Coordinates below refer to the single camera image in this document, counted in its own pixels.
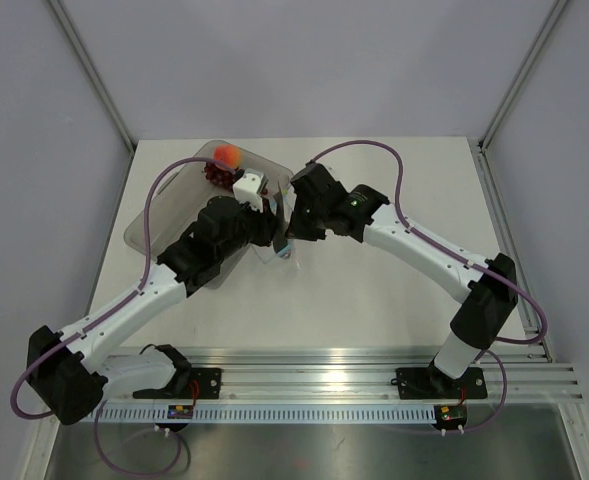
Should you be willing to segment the clear zip top bag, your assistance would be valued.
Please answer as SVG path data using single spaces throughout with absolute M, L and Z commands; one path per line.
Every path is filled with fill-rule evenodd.
M 296 243 L 287 235 L 295 199 L 296 196 L 291 187 L 266 198 L 267 206 L 276 217 L 277 228 L 272 243 L 268 247 L 252 247 L 254 254 L 263 264 L 277 266 L 295 262 Z

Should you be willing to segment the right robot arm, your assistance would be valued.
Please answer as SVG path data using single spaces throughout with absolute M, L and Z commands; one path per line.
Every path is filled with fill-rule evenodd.
M 327 231 L 385 251 L 443 288 L 460 308 L 450 333 L 429 366 L 423 395 L 452 395 L 478 355 L 499 336 L 518 302 L 501 280 L 515 280 L 515 264 L 504 254 L 492 260 L 471 255 L 453 258 L 424 239 L 424 234 L 400 220 L 389 199 L 360 184 L 347 191 L 321 164 L 310 163 L 291 180 L 296 195 L 288 226 L 294 239 L 323 240 Z

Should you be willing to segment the grey toy fish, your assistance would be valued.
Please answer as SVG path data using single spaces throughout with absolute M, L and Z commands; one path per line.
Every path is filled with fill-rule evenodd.
M 289 239 L 287 237 L 283 188 L 280 184 L 277 184 L 273 200 L 276 207 L 275 216 L 277 218 L 277 228 L 273 239 L 273 248 L 277 256 L 284 256 L 285 251 L 289 246 Z

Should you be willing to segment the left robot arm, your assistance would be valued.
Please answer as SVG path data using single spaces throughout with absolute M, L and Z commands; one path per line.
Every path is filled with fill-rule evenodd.
M 29 339 L 27 382 L 63 425 L 87 417 L 103 401 L 190 398 L 192 365 L 169 344 L 111 360 L 113 350 L 170 307 L 220 275 L 249 245 L 271 246 L 282 232 L 281 204 L 255 210 L 229 196 L 211 198 L 149 268 L 142 285 L 58 332 L 43 326 Z

